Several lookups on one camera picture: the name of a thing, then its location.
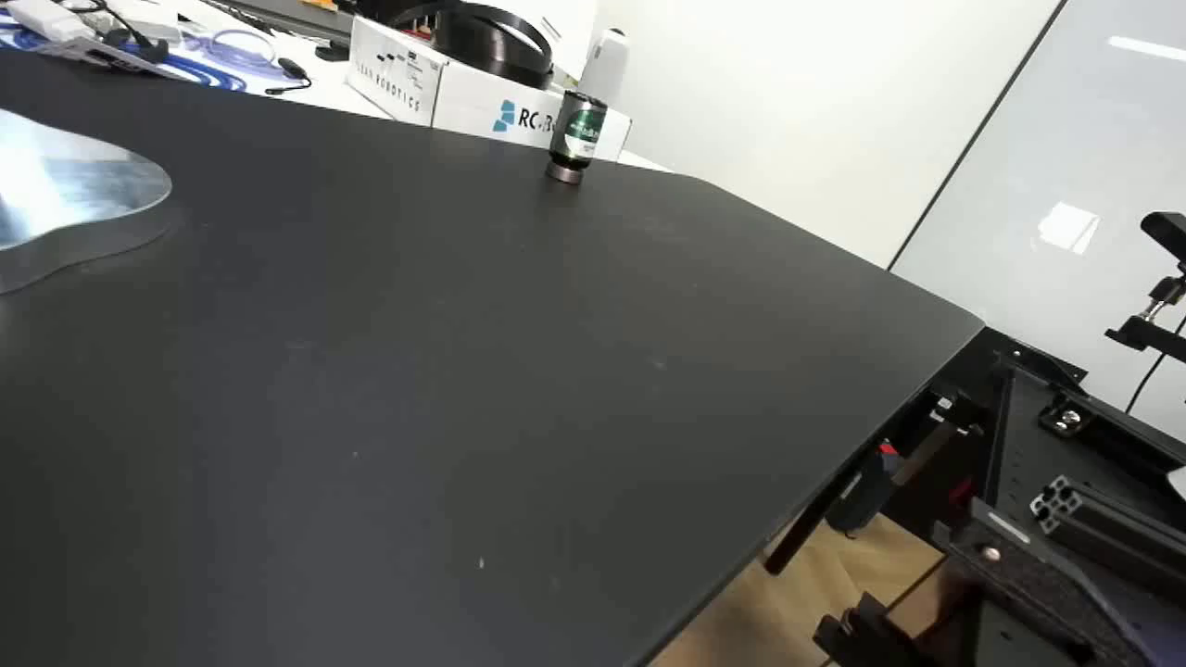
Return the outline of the white Robotiq cardboard box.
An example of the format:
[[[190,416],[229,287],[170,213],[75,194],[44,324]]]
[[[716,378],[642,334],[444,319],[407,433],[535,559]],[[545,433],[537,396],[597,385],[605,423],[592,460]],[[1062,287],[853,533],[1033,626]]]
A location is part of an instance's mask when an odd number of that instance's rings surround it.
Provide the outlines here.
[[[381,116],[407,127],[550,147],[564,96],[582,84],[597,0],[465,0],[506,6],[554,40],[554,77],[545,90],[451,60],[437,44],[444,5],[451,0],[416,0],[411,6],[355,13],[345,80]]]

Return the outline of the black optical breadboard base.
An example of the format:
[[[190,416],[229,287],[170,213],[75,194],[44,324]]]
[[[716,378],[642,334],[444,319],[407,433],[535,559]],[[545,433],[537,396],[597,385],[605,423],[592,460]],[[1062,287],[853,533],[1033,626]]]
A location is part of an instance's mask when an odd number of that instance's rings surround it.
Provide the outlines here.
[[[837,667],[1183,667],[1170,441],[1005,334],[960,352],[862,460],[828,521],[889,506],[937,549],[937,617],[862,595],[817,626]]]

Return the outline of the white bottle behind box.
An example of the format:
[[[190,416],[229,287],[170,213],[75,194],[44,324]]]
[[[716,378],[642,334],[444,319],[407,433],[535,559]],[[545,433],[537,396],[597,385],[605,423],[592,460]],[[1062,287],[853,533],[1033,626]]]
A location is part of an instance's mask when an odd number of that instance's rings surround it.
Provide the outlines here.
[[[629,37],[621,24],[608,24],[592,44],[582,69],[582,90],[605,102],[613,102],[622,90],[629,63]]]

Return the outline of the blue plastic packaging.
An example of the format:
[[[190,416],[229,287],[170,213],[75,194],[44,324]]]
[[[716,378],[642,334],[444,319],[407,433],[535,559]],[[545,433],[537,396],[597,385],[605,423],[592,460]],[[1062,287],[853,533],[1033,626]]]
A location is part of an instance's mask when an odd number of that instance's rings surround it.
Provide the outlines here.
[[[211,84],[229,92],[280,96],[280,92],[312,84],[302,63],[238,48],[218,37],[182,37],[177,44],[162,44],[162,48],[143,44],[129,30],[103,30],[91,37],[81,34],[44,37],[10,9],[0,9],[0,48],[75,60],[99,69],[129,69],[129,74],[154,74],[170,80],[194,80],[194,84]]]

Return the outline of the green medicine bottle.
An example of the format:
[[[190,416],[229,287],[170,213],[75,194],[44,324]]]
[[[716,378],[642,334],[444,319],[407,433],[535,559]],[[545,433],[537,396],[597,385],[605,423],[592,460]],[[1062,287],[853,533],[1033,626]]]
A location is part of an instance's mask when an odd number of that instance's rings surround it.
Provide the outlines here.
[[[550,140],[550,177],[579,186],[597,156],[608,102],[590,92],[569,92]]]

